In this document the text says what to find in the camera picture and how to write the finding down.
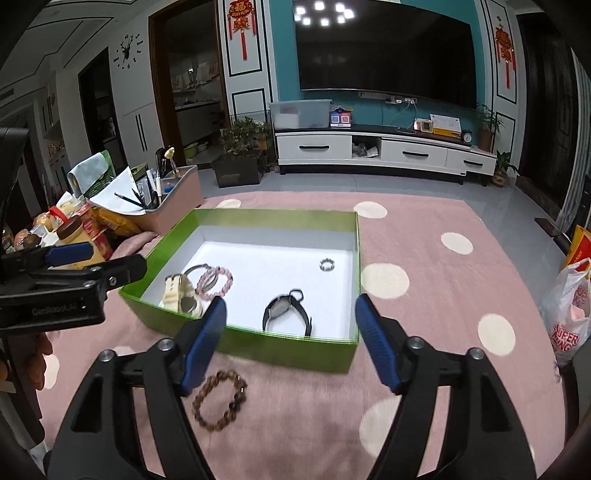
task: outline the blue gripper pad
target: blue gripper pad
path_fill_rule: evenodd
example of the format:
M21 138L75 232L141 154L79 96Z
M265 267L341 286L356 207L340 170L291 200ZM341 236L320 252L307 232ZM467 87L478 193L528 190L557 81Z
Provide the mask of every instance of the blue gripper pad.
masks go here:
M185 358L185 373L180 384L183 397L188 397L205 380L209 362L226 328L226 312L226 302L219 299L209 306L201 320L193 320L204 324Z
M396 354L378 323L369 297L362 295L357 298L355 319L380 381L392 392L396 392L401 384Z
M43 259L50 267L61 267L75 262L90 260L94 250L88 242L82 244L63 245L62 247L52 247L46 253Z

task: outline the potted plant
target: potted plant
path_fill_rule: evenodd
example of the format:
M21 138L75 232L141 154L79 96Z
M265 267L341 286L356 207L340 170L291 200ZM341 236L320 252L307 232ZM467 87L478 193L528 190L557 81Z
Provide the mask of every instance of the potted plant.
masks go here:
M496 151L496 168L495 174L492 177L491 183L495 187L503 188L509 179L509 175L507 175L507 170L512 168L515 173L519 173L517 167L512 165L511 163L511 152L499 152Z
M486 105L478 105L476 119L479 124L478 148L491 152L492 140L498 129L503 126L503 120Z
M212 162L219 187L256 185L261 182L259 164L259 132L264 125L246 116L234 120L229 128L220 130L222 147L226 151Z

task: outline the pink rug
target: pink rug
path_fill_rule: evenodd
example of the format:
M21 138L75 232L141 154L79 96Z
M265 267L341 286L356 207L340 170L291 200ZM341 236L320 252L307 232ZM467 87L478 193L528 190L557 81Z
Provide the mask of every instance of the pink rug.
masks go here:
M362 285L384 316L435 348L465 353L480 346L499 372L525 427L538 474L561 451L564 402L554 355L530 294L496 239L464 202L368 193L244 193L203 207L353 210L361 230ZM47 386L39 399L51 445L66 408L96 355L105 348L143 351L160 335L146 329L117 292L107 321L54 335ZM272 367L216 353L209 373L234 368L248 382L235 423L208 433L193 421L219 480L365 479L392 422L398 398L380 384L363 344L347 375ZM217 420L231 387L202 407ZM432 470L445 428L448 390L441 388L421 473ZM191 399L185 403L189 412ZM138 423L147 464L155 454L142 392Z

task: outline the pencil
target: pencil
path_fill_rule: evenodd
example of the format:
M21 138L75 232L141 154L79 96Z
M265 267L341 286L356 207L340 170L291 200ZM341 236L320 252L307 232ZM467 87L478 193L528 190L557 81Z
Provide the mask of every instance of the pencil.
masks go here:
M125 200L126 202L133 203L135 206L138 206L138 207L140 207L141 209L145 209L145 208L144 208L144 206L143 206L143 205L142 205L140 202L136 202L136 201L134 201L134 200L132 200L132 199L129 199L129 198L127 198L127 197L126 197L126 196L124 196L124 195L120 195L119 193L115 193L115 196L116 196L117 198L120 198L121 200Z

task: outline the white drawer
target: white drawer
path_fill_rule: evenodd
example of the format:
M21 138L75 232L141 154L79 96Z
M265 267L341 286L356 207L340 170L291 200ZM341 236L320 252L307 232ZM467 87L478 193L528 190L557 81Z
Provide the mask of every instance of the white drawer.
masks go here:
M484 175L494 175L495 166L496 159L494 157L451 149L447 152L447 168L459 171L473 171Z
M277 137L282 160L341 160L351 158L350 135L282 135Z
M445 167L447 148L382 140L382 160L426 167Z

